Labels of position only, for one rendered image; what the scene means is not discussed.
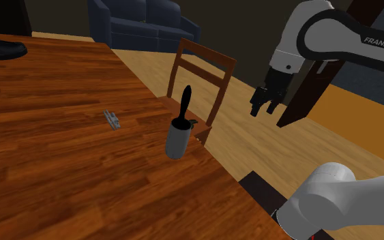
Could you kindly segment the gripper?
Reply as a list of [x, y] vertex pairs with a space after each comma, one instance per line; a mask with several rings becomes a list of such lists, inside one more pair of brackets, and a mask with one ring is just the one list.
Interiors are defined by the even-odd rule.
[[250, 99], [252, 105], [250, 114], [256, 117], [261, 106], [268, 101], [270, 103], [266, 112], [272, 114], [278, 104], [283, 101], [292, 79], [293, 74], [284, 73], [270, 67], [264, 80], [265, 86], [257, 87]]

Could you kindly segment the dark brown wooden door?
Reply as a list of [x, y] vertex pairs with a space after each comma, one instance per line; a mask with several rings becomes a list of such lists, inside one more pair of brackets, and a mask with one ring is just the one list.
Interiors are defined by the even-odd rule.
[[348, 9], [342, 11], [333, 8], [326, 0], [307, 0], [293, 10], [285, 25], [280, 43], [271, 58], [270, 67], [294, 75], [298, 73], [306, 59], [314, 61], [316, 65], [310, 68], [278, 120], [276, 125], [279, 128], [307, 117], [344, 63], [369, 66], [375, 63], [367, 57], [359, 57], [344, 50], [311, 52], [304, 44], [304, 36], [310, 25], [325, 19], [342, 23], [350, 27], [353, 32], [367, 31], [384, 9], [384, 0], [375, 0], [375, 3], [367, 8], [364, 7], [364, 1], [353, 0]]

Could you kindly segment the brown wooden chair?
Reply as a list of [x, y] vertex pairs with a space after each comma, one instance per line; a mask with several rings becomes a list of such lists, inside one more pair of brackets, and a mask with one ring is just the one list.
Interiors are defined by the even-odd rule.
[[[182, 38], [179, 42], [179, 47], [169, 76], [166, 95], [159, 99], [175, 116], [182, 114], [183, 117], [193, 122], [194, 128], [191, 131], [191, 135], [199, 140], [202, 145], [207, 142], [212, 130], [212, 124], [221, 107], [236, 62], [237, 61], [231, 57], [191, 40]], [[218, 88], [215, 101], [206, 120], [201, 119], [192, 111], [188, 110], [185, 104], [173, 99], [177, 71], [180, 68], [193, 73]]]

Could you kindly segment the black kitchen utensil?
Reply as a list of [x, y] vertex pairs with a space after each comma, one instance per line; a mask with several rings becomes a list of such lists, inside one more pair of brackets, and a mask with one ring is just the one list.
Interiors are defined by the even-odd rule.
[[191, 86], [187, 85], [182, 93], [179, 115], [171, 121], [173, 127], [178, 130], [189, 130], [191, 128], [191, 123], [185, 118], [191, 95]]

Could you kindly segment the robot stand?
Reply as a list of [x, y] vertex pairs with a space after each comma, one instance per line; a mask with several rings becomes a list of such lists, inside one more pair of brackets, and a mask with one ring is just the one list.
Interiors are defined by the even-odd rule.
[[295, 194], [286, 199], [254, 171], [240, 180], [239, 184], [292, 240], [335, 240], [304, 217]]

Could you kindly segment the grey cup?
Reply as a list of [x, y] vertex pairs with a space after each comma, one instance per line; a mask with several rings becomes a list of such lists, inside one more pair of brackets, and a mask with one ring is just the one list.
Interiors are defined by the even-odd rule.
[[195, 123], [197, 123], [195, 119], [181, 121], [173, 119], [171, 121], [165, 144], [165, 154], [170, 159], [178, 160], [184, 155]]

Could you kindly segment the dark blue sofa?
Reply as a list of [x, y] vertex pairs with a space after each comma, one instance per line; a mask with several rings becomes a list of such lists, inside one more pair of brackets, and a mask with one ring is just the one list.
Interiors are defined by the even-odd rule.
[[109, 48], [177, 52], [180, 39], [198, 43], [201, 28], [171, 0], [87, 0], [89, 31]]

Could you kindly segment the small grey metal object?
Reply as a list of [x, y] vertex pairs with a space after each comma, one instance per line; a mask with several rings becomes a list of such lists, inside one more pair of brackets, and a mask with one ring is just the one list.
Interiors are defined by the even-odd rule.
[[113, 112], [109, 112], [106, 109], [104, 111], [104, 116], [113, 130], [117, 130], [121, 127], [118, 118]]

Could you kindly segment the brown wooden table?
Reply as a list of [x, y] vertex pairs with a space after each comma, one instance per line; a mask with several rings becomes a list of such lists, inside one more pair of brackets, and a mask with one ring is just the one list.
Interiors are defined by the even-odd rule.
[[170, 110], [106, 45], [5, 40], [0, 240], [290, 240], [197, 139], [166, 156]]

